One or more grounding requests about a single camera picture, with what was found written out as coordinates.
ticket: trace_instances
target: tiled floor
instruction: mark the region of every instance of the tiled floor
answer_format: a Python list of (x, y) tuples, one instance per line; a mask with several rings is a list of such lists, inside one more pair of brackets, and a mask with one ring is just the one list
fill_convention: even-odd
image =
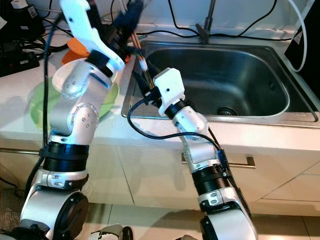
[[(201, 240), (202, 217), (194, 210), (92, 204), (77, 240), (87, 240), (91, 232), (112, 224), (133, 227), (136, 240), (175, 240), (183, 235)], [(320, 240), (320, 217), (255, 214), (253, 222), (259, 240)]]

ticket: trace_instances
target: drawer handle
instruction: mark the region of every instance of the drawer handle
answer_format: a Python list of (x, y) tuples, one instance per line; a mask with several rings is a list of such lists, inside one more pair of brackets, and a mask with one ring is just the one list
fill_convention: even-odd
[(0, 153), (39, 155), (39, 151), (37, 150), (3, 148), (3, 147), (0, 147)]
[[(243, 169), (255, 169), (256, 168), (255, 160), (252, 156), (247, 156), (246, 162), (247, 162), (247, 164), (229, 163), (229, 166), (232, 168), (243, 168)], [(181, 164), (183, 164), (183, 165), (187, 164), (187, 160), (185, 159), (185, 156), (183, 153), (181, 153)]]

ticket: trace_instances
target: sink drain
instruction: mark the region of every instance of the sink drain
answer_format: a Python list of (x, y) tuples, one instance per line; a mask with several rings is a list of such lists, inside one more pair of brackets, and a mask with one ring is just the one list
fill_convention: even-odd
[(237, 116), (238, 115), (236, 113), (236, 111), (234, 111), (233, 109), (231, 109), (229, 107), (220, 107), (217, 110), (217, 114), (222, 115), (222, 116)]

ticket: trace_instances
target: stainless steel sink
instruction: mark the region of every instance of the stainless steel sink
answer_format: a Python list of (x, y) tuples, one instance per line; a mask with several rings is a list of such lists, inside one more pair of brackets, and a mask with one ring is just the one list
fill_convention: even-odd
[[(143, 41), (147, 61), (180, 71), (185, 95), (211, 122), (320, 127), (319, 113), (267, 46)], [(134, 70), (140, 72), (138, 61)], [(122, 115), (142, 98), (131, 76)], [(161, 118), (153, 106), (133, 116)]]

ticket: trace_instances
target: kitchen counter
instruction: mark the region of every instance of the kitchen counter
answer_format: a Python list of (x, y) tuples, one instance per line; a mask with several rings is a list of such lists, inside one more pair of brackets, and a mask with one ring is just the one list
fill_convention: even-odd
[[(67, 36), (57, 34), (52, 45), (66, 42)], [(197, 38), (182, 39), (175, 36), (149, 36), (144, 40), (165, 42), (197, 42)], [(275, 49), (283, 62), (289, 66), (284, 52), (288, 42), (262, 41), (252, 39), (211, 38), (212, 44), (262, 45)], [(68, 50), (54, 53), (49, 58), (49, 77), (61, 67), (61, 59)], [(110, 112), (99, 123), (94, 135), (94, 145), (120, 146), (154, 146), (163, 148), (180, 148), (178, 138), (168, 140), (152, 140), (135, 132), (127, 119), (121, 116), (122, 105), (128, 88), (135, 58), (126, 65), (122, 75), (117, 78), (119, 96)], [(43, 81), (43, 60), (40, 67), (0, 77), (0, 139), (30, 140), (40, 142), (42, 130), (33, 123), (30, 114), (30, 101), (34, 89)], [(308, 94), (313, 104), (320, 110), (320, 101), (311, 92), (303, 79), (291, 71), (301, 87)], [(135, 118), (134, 122), (145, 132), (156, 135), (167, 135), (176, 132), (169, 120)], [(210, 127), (223, 148), (237, 153), (259, 154), (292, 154), (299, 150), (320, 151), (320, 129), (285, 127), (270, 125), (239, 124), (210, 122)]]

